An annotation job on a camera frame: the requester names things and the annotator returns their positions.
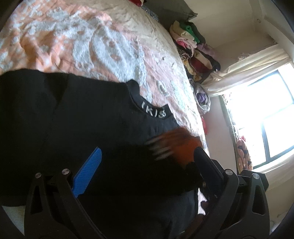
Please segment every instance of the metal screw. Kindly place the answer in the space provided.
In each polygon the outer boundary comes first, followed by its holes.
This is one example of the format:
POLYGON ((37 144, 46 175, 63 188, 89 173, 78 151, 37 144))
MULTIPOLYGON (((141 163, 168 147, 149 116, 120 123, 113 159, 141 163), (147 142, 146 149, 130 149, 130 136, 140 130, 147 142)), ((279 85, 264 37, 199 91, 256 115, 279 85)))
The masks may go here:
POLYGON ((40 172, 38 172, 38 173, 35 174, 35 178, 39 178, 41 176, 42 176, 42 174, 40 172))
POLYGON ((227 170, 225 171, 225 173, 226 173, 227 175, 233 175, 233 171, 232 171, 231 169, 227 169, 227 170))
POLYGON ((69 169, 68 169, 68 168, 63 169, 63 170, 62 170, 62 174, 63 174, 63 175, 67 175, 67 174, 69 174, 69 169))
POLYGON ((253 174, 253 177, 254 177, 255 179, 259 179, 259 175, 258 175, 257 173, 254 173, 254 174, 253 174))

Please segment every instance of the bed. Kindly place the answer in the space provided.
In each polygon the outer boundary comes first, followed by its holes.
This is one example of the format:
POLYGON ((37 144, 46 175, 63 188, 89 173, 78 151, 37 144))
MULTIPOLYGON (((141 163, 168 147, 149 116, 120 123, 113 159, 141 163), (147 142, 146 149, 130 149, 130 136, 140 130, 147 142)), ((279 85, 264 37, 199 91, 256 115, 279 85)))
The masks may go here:
MULTIPOLYGON (((155 106, 200 136, 193 91, 164 27, 128 0, 24 0, 0 32, 0 74, 27 68, 93 79, 134 79, 155 106)), ((23 207, 4 208, 23 232, 23 207)))

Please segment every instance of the window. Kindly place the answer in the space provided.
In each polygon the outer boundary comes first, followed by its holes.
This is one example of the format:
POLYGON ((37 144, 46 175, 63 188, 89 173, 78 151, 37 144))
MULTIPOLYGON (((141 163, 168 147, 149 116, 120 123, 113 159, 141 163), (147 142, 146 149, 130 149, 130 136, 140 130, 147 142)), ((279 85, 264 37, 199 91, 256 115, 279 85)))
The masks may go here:
POLYGON ((294 68, 287 64, 232 92, 228 108, 246 139, 253 168, 294 149, 294 68))

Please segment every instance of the hand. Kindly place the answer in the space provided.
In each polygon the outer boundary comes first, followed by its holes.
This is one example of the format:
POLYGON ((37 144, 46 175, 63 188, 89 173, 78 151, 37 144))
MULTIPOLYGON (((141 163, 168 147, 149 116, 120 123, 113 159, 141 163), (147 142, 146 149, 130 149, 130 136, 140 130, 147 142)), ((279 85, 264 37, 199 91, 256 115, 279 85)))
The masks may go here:
POLYGON ((200 137, 191 136, 184 128, 177 128, 154 139, 147 144, 152 144, 151 149, 157 155, 157 160, 165 159, 172 155, 177 163, 186 168, 186 165, 194 161, 194 150, 203 147, 200 137))

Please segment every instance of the red clothing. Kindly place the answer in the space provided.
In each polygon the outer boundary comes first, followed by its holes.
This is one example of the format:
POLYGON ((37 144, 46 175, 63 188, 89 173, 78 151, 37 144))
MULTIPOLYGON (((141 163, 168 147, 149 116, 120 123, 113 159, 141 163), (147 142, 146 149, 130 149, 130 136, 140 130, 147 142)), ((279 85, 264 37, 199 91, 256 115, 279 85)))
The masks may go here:
POLYGON ((195 57, 191 57, 190 66, 192 68, 194 68, 195 71, 202 73, 202 74, 209 72, 209 69, 205 65, 203 65, 203 63, 201 61, 199 61, 198 59, 196 59, 195 57))

